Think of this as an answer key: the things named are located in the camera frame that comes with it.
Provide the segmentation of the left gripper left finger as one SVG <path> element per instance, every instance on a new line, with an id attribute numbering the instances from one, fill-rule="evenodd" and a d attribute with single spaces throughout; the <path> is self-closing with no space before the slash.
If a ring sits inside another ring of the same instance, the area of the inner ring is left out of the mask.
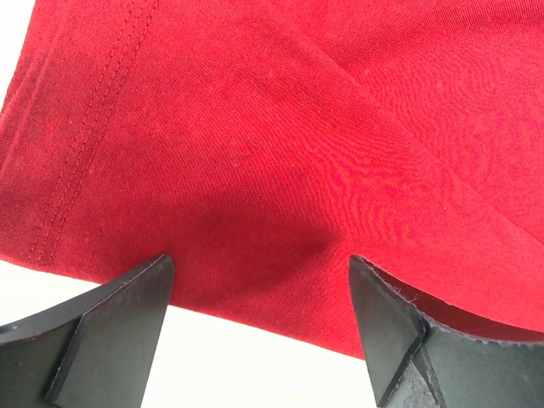
<path id="1" fill-rule="evenodd" d="M 140 407 L 171 297 L 163 254 L 1 327 L 3 407 Z"/>

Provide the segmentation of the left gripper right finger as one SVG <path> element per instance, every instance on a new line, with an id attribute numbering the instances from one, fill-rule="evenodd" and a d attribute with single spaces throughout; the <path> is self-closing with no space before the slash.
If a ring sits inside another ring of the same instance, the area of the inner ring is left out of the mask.
<path id="1" fill-rule="evenodd" d="M 541 407 L 543 335 L 469 313 L 360 257 L 348 283 L 379 407 Z"/>

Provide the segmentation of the dark red t-shirt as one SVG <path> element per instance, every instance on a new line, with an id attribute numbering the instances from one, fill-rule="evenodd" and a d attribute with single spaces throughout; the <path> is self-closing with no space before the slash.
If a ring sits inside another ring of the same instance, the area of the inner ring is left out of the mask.
<path id="1" fill-rule="evenodd" d="M 1 257 L 360 356 L 358 254 L 543 327 L 540 1 L 38 1 Z"/>

